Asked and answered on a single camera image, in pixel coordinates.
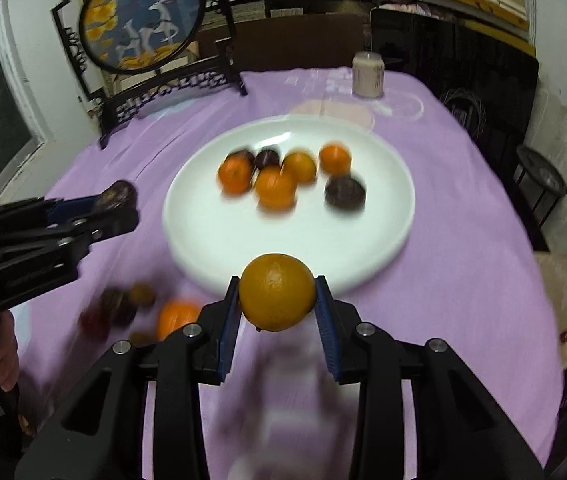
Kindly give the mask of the person left hand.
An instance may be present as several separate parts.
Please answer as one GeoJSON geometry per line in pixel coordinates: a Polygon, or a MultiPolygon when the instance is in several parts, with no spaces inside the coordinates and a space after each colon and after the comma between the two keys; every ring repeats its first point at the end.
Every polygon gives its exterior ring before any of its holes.
{"type": "Polygon", "coordinates": [[[10,392],[18,382],[19,372],[14,317],[6,310],[0,314],[0,388],[10,392]]]}

